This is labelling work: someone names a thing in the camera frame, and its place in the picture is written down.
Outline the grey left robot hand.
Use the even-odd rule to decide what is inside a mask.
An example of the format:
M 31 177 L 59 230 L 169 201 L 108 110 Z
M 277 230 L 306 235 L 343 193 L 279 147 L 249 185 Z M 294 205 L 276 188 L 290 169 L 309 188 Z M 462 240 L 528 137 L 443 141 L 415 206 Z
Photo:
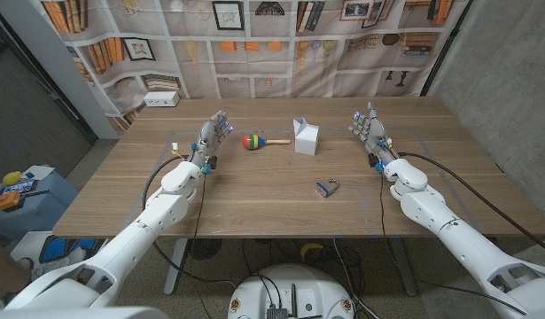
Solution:
M 197 142 L 192 145 L 189 162 L 203 172 L 206 172 L 207 167 L 215 169 L 219 147 L 232 131 L 226 112 L 219 111 L 211 116 L 201 127 Z

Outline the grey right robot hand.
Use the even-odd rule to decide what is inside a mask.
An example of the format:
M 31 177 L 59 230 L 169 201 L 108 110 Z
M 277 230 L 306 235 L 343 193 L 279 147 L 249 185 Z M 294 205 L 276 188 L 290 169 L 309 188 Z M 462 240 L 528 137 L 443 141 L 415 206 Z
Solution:
M 385 167 L 397 160 L 399 155 L 392 147 L 392 138 L 386 134 L 384 123 L 378 118 L 374 104 L 369 101 L 367 106 L 367 113 L 357 111 L 354 114 L 354 121 L 348 130 L 364 144 L 370 167 L 383 173 Z

